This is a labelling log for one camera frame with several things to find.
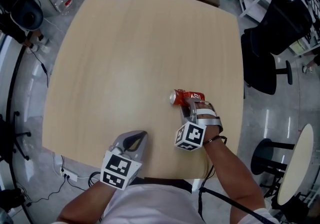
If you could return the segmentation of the person's black trousers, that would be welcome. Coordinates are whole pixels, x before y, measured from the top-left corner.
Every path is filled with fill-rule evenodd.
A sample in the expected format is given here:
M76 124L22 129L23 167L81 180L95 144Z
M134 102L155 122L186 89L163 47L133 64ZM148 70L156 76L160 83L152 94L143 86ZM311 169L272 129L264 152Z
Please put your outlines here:
M179 189L183 189L189 193L192 193L192 185L185 181L184 179L163 179L163 178L151 178L145 177L140 178L136 177L130 185L143 185L143 184L158 184L158 185L167 185L173 186Z

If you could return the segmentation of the black office chair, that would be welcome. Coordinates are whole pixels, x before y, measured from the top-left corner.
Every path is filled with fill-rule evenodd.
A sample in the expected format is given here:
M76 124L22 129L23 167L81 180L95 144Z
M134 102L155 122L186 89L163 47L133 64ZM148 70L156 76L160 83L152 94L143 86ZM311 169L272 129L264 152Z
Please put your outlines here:
M291 85L289 61L278 69L274 56L306 36L312 24L312 17L301 0L271 0L262 21L246 29L240 38L245 83L269 95L276 92L278 75L286 75Z
M16 153L16 147L26 161L29 161L29 156L25 155L20 147L17 138L22 136L31 137L30 132L16 133L15 120L20 116L19 111L14 111L12 123L6 122L0 114L0 162L5 161L12 164L13 154Z

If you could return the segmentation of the clear water jug red label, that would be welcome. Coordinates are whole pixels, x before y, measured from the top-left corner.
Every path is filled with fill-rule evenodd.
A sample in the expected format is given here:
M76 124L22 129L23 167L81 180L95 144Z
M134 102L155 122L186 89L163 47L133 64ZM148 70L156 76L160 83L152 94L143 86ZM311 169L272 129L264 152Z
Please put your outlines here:
M53 0L53 4L59 14L66 15L70 11L69 9L73 4L73 0Z

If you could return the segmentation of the red soda can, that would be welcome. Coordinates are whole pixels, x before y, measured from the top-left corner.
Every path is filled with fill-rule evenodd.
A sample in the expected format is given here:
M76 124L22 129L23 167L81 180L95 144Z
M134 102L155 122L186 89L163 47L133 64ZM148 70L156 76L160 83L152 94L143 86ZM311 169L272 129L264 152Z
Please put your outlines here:
M200 92L185 91L182 89L174 89L170 93L169 101L172 105L187 107L188 103L185 98L195 98L205 100L205 95Z

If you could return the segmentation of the white power strip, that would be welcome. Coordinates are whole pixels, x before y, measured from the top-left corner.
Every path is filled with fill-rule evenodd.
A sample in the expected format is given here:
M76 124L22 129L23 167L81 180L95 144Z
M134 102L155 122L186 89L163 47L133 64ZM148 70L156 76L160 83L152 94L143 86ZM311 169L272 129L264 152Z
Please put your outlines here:
M64 176L66 175L67 177L69 177L70 180L77 182L78 181L78 175L68 169L61 169L61 175Z

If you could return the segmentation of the person's right forearm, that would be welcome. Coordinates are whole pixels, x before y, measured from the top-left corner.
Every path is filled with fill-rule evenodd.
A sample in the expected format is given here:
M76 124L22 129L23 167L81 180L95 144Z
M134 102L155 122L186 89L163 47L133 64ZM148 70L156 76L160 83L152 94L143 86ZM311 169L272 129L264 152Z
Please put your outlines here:
M207 126L204 148L226 194L233 201L254 211L265 208L260 187L243 162L220 139L218 126Z

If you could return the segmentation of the person's white shirt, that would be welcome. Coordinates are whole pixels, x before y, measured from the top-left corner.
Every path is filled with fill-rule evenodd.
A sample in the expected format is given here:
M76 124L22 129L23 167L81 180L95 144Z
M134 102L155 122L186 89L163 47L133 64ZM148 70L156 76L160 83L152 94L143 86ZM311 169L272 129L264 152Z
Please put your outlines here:
M187 191L158 184L116 190L100 218L101 224L206 224Z

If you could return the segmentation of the person's right hand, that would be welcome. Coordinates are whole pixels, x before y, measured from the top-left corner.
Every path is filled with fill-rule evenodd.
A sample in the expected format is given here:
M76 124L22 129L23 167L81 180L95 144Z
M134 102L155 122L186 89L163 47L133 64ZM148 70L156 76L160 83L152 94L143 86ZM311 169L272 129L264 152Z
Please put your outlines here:
M197 102L196 107L197 109L210 109L214 111L214 107L210 103Z

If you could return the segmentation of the person's left forearm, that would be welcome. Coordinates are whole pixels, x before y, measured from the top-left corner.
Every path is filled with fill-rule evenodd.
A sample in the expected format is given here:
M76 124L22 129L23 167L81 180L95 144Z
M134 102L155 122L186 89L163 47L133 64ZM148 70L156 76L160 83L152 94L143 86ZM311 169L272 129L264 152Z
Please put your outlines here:
M68 203L57 221L67 224L96 224L102 217L116 188L100 181Z

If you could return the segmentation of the round wooden table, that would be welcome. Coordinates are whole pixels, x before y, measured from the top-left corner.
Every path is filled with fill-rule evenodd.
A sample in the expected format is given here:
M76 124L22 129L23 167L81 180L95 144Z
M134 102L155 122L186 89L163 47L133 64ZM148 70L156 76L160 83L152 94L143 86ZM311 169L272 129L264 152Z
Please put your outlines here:
M256 147L251 158L251 172L254 175L267 172L282 179L276 199L279 205L286 204L302 184L311 161L313 144L313 128L307 124L300 133L296 144L273 142L265 138ZM288 164L272 160L275 148L292 151Z

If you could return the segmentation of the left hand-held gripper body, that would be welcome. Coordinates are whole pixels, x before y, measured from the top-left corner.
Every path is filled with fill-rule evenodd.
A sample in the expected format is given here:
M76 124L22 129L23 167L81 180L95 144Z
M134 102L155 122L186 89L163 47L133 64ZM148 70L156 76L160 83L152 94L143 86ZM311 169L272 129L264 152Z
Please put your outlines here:
M118 150L107 150L102 163L100 182L120 190L130 185L142 167L142 163L123 157Z

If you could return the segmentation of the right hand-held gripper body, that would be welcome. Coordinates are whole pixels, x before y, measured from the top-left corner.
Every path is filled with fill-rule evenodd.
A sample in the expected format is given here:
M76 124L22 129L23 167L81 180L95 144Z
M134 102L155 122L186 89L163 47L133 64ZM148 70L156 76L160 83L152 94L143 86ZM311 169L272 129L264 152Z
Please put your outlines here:
M218 129L218 134L222 133L223 126L221 119L217 115L215 109L214 111L210 109L197 109L196 111L197 120L183 124L176 132L174 141L175 147L187 151L195 151L203 146L207 128L216 127Z

